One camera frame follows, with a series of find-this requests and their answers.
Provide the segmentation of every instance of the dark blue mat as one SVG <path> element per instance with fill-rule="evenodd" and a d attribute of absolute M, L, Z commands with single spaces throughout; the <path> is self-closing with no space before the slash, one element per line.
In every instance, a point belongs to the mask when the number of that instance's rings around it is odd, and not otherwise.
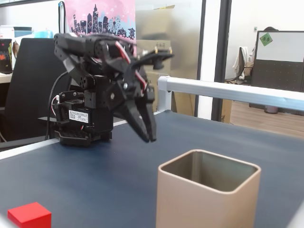
<path fill-rule="evenodd" d="M 286 227 L 304 199 L 304 141 L 171 112 L 156 121 L 154 143 L 123 124 L 110 143 L 55 143 L 1 160 L 0 213 L 37 201 L 53 228 L 154 228 L 157 167 L 204 149 L 259 165 L 255 227 Z"/>

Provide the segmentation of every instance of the aluminum rail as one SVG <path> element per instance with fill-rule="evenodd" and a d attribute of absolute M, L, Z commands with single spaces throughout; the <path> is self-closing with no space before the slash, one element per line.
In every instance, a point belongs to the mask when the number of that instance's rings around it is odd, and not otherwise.
<path fill-rule="evenodd" d="M 158 111 L 171 109 L 171 91 L 304 111 L 304 93 L 161 76 Z"/>

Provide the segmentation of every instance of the city skyline graphic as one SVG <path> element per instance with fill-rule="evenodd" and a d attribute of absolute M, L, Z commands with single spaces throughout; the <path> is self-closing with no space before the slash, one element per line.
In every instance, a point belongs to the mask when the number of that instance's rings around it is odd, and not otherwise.
<path fill-rule="evenodd" d="M 120 15 L 107 17 L 104 11 L 101 11 L 99 15 L 96 4 L 92 10 L 92 13 L 88 13 L 87 20 L 78 21 L 77 15 L 73 15 L 74 26 L 71 27 L 72 32 L 76 34 L 109 33 L 135 40 L 135 21 L 132 21 L 129 15 L 127 16 L 127 20 L 122 20 Z"/>

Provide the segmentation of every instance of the office chair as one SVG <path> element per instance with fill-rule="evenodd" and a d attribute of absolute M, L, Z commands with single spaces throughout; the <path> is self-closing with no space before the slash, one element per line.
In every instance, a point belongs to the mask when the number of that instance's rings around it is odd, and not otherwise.
<path fill-rule="evenodd" d="M 0 151 L 44 140 L 46 122 L 38 118 L 47 116 L 51 88 L 66 71 L 54 50 L 53 39 L 22 39 L 5 109 L 0 111 L 0 132 L 7 140 L 0 143 Z M 62 78 L 54 94 L 68 90 L 70 80 Z"/>
<path fill-rule="evenodd" d="M 239 58 L 238 58 L 238 65 L 240 66 L 239 73 L 238 73 L 238 75 L 235 78 L 226 79 L 225 82 L 231 83 L 232 81 L 237 81 L 238 80 L 238 81 L 242 81 L 243 85 L 251 85 L 251 81 L 252 81 L 252 69 L 253 69 L 253 67 L 245 65 L 245 61 L 244 61 L 244 59 L 242 57 L 243 56 L 242 48 L 239 48 L 239 54 L 238 54 L 238 56 L 239 56 Z M 245 79 L 244 80 L 239 79 L 239 77 L 242 75 L 243 71 L 246 68 L 251 69 L 250 75 L 245 75 Z"/>

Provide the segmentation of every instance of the red block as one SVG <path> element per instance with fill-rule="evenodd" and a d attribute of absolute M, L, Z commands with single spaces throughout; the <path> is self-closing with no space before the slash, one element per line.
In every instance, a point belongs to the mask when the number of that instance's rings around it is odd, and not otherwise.
<path fill-rule="evenodd" d="M 51 228 L 52 213 L 35 202 L 9 209 L 8 218 L 19 228 Z"/>

